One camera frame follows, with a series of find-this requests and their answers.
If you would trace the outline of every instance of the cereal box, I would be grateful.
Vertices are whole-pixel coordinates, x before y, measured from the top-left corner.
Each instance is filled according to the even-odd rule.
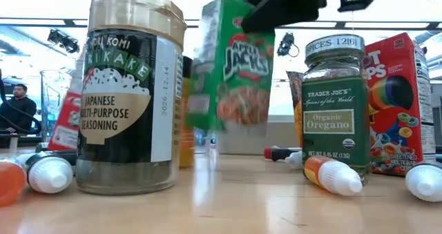
[[[243,0],[215,0],[202,10],[204,41],[195,52],[186,124],[222,133],[265,135],[274,31],[245,34]]]
[[[406,34],[365,47],[372,171],[405,175],[435,160],[431,88],[423,51]]]

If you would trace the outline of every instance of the rice bowl illustration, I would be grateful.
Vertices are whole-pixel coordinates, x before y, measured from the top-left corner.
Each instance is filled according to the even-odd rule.
[[[96,103],[104,98],[106,104]],[[103,145],[106,138],[131,126],[150,100],[149,89],[141,87],[133,75],[121,75],[114,68],[93,68],[84,80],[81,101],[81,110],[87,113],[81,118],[80,128],[86,143]]]
[[[220,95],[217,115],[230,133],[263,134],[269,115],[269,92],[253,86],[225,90]]]

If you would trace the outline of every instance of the table surface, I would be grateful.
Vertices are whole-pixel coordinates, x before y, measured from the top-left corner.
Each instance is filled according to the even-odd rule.
[[[288,164],[212,153],[196,155],[174,187],[147,195],[28,188],[0,208],[0,233],[439,234],[441,217],[442,205],[410,195],[402,177],[372,175],[361,195],[340,197]]]

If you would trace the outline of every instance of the rainbow logo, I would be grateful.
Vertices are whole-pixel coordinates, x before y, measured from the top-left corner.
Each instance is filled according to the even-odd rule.
[[[383,109],[401,107],[409,110],[413,100],[413,88],[406,78],[396,75],[377,81],[368,92],[370,123],[374,123],[374,115]]]

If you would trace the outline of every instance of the jar lid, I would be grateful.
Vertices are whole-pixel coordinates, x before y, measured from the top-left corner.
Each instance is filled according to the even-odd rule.
[[[305,46],[305,59],[324,52],[336,50],[354,50],[365,52],[364,38],[358,35],[342,34],[322,37]]]

